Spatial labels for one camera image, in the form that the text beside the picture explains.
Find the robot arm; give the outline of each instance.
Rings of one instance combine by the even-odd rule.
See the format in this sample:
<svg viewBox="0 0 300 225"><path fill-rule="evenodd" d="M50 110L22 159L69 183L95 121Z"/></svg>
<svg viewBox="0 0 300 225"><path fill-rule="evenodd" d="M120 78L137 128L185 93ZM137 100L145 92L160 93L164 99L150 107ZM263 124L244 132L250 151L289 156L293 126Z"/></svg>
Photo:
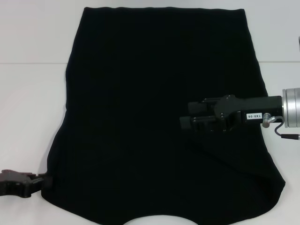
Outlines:
<svg viewBox="0 0 300 225"><path fill-rule="evenodd" d="M283 96L240 99L234 95L206 98L202 102L188 104L189 116L180 117L183 131L228 132L241 125L281 122L275 129L277 135L287 139L299 139L298 134L281 135L277 129L300 127L300 88L284 89Z"/></svg>

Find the white backdrop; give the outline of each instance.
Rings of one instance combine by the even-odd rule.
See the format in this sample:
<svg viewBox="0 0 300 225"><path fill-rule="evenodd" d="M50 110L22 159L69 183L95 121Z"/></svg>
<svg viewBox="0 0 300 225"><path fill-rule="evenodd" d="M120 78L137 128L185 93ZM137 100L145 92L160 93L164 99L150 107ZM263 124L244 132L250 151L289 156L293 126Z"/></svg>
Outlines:
<svg viewBox="0 0 300 225"><path fill-rule="evenodd" d="M269 95L300 87L300 2L296 0L0 0L0 170L44 173L65 112L65 69L84 7L244 8ZM263 135L286 181L270 212L239 225L300 224L300 142ZM280 130L300 133L300 129ZM0 224L90 225L46 202L0 197ZM156 216L127 225L191 225Z"/></svg>

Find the metal cylinder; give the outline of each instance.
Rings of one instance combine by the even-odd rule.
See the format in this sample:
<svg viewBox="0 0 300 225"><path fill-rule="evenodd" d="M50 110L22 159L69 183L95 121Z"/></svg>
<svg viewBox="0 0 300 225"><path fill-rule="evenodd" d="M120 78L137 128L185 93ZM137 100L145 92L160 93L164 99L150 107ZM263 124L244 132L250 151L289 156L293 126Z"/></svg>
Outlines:
<svg viewBox="0 0 300 225"><path fill-rule="evenodd" d="M286 128L300 127L300 88L283 89L282 109Z"/></svg>

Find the black cable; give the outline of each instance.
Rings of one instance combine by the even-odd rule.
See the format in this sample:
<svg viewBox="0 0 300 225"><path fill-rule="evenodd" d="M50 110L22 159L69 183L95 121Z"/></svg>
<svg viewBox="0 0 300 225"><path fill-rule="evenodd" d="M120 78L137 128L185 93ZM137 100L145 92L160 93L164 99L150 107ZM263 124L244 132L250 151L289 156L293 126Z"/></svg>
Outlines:
<svg viewBox="0 0 300 225"><path fill-rule="evenodd" d="M276 120L281 120L282 122L275 128L275 133L284 139L293 139L293 140L299 140L300 135L299 134L280 134L277 130L284 124L285 120L282 116L275 116Z"/></svg>
<svg viewBox="0 0 300 225"><path fill-rule="evenodd" d="M275 133L278 135L278 136L281 136L281 134L277 131L279 128L282 127L282 125L284 124L285 120L283 119L282 116L276 116L275 119L277 120L281 120L281 123L275 128Z"/></svg>

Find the black garment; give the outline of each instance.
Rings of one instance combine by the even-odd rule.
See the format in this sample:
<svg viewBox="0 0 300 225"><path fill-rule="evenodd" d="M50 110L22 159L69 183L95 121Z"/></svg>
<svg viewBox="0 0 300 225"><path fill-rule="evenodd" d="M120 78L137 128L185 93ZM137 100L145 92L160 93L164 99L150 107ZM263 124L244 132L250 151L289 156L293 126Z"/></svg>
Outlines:
<svg viewBox="0 0 300 225"><path fill-rule="evenodd" d="M180 130L188 102L267 96L244 10L85 8L66 80L49 202L103 225L226 225L277 203L285 182L260 126Z"/></svg>

